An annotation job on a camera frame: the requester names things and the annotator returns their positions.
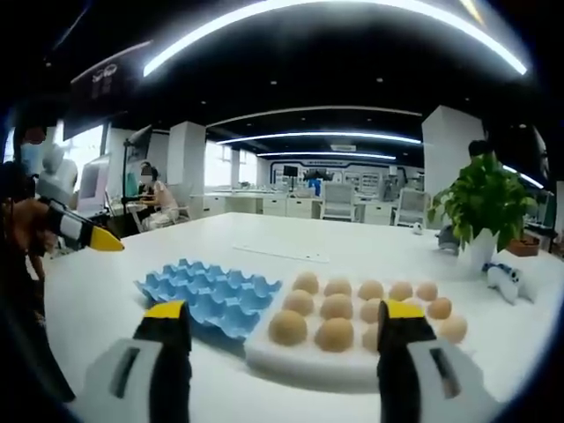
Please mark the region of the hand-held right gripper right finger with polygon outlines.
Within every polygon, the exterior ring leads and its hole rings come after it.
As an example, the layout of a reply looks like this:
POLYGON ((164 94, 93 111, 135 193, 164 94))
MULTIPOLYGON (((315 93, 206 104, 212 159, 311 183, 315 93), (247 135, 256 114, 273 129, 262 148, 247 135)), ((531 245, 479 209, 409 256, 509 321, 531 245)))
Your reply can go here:
POLYGON ((379 307, 377 377, 382 422, 492 422, 501 403, 481 369, 438 338, 423 310, 385 300, 379 307))

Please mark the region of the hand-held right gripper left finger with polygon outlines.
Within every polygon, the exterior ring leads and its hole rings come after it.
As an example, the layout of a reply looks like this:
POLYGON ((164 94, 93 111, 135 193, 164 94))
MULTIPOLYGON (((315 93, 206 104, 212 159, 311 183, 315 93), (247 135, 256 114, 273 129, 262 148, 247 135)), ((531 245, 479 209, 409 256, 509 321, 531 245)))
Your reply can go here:
POLYGON ((189 304, 148 309, 132 338, 115 341, 86 370, 84 422, 188 422, 192 367, 189 304))

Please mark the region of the person's left hand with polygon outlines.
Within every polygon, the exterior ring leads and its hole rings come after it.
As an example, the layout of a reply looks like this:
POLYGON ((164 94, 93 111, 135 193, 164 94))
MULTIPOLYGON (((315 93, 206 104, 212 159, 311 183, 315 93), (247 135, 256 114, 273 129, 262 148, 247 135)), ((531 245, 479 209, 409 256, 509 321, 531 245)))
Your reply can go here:
POLYGON ((9 198, 2 205, 2 213, 8 245, 32 256, 44 256, 49 238, 46 228, 48 207, 32 198, 16 203, 9 198))

